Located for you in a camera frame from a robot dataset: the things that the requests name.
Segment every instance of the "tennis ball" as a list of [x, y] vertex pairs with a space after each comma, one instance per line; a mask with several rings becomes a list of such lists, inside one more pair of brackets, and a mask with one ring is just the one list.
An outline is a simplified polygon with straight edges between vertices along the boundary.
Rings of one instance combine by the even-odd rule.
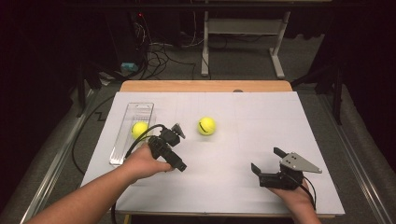
[[198, 132], [202, 135], [210, 135], [216, 130], [216, 122], [210, 117], [203, 117], [198, 122]]
[[136, 122], [131, 130], [132, 137], [134, 139], [137, 139], [148, 128], [149, 128], [149, 125], [145, 121]]

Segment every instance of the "human hand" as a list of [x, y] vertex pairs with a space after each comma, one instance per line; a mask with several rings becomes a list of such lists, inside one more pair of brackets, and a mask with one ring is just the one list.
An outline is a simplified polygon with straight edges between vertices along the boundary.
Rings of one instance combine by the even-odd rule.
[[152, 158], [151, 150], [147, 143], [143, 143], [141, 147], [135, 149], [120, 168], [128, 173], [131, 178], [131, 184], [138, 179], [150, 177], [159, 172], [174, 170], [169, 163]]
[[[303, 180], [303, 186], [308, 189], [305, 180]], [[309, 195], [302, 188], [294, 190], [268, 189], [282, 199], [291, 211], [295, 223], [320, 223]]]

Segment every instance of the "human arm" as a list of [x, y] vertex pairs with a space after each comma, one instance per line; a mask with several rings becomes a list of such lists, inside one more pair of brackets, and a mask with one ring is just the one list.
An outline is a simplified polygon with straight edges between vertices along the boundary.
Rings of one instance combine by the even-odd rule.
[[[303, 185], [308, 189], [305, 180], [303, 181]], [[295, 190], [268, 189], [279, 196], [283, 203], [289, 208], [295, 224], [320, 223], [308, 194], [302, 188], [297, 188]]]
[[28, 223], [97, 223], [131, 184], [171, 170], [169, 163], [154, 160], [149, 146], [143, 144], [123, 165], [63, 197]]

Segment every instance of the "clear plastic box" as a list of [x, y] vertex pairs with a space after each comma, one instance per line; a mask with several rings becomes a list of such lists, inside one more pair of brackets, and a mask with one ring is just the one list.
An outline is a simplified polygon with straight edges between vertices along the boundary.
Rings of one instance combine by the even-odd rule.
[[119, 166], [123, 163], [126, 152], [134, 142], [131, 133], [132, 127], [138, 121], [145, 121], [149, 127], [155, 124], [153, 103], [129, 103], [127, 105], [116, 143], [110, 155], [110, 164]]

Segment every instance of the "yellow tennis ball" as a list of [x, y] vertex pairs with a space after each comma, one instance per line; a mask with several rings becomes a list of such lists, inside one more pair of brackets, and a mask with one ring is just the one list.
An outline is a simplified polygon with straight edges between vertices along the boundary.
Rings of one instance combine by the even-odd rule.
[[216, 122], [210, 117], [203, 117], [198, 122], [198, 132], [202, 135], [210, 135], [216, 130]]
[[149, 128], [149, 125], [145, 121], [136, 122], [131, 130], [132, 137], [134, 139], [137, 139], [148, 128]]

